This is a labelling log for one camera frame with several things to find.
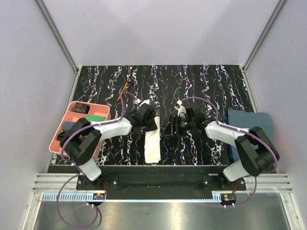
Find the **white cloth napkin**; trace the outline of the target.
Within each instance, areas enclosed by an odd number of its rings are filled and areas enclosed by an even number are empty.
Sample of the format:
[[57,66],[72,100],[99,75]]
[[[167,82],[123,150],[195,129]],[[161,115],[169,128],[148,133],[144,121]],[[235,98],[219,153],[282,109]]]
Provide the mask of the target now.
[[144,141],[144,159],[145,163],[158,163],[161,159],[160,152],[160,117],[154,118],[155,125],[157,127],[154,131],[145,133]]

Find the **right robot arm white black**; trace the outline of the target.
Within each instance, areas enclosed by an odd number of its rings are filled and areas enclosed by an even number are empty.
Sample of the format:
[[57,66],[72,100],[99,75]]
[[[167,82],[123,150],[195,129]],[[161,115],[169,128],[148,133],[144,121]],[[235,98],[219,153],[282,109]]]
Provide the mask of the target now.
[[257,177],[262,173],[275,171],[280,159],[278,151],[262,128],[230,126],[205,118],[200,110],[191,107],[180,108],[176,114],[171,114],[162,136],[181,137],[188,132],[219,140],[237,149],[240,160],[224,168],[222,175],[218,177],[218,185],[224,190],[234,186],[235,180],[239,178]]

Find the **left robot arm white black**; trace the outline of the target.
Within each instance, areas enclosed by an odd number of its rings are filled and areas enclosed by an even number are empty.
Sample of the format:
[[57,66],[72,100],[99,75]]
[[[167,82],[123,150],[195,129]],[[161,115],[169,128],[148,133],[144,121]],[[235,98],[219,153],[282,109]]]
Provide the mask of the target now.
[[143,131],[156,131],[155,108],[147,103],[123,117],[102,123],[80,118],[62,137],[61,149],[87,177],[87,184],[94,190],[103,186],[102,172],[93,158],[98,143],[116,136],[126,136]]

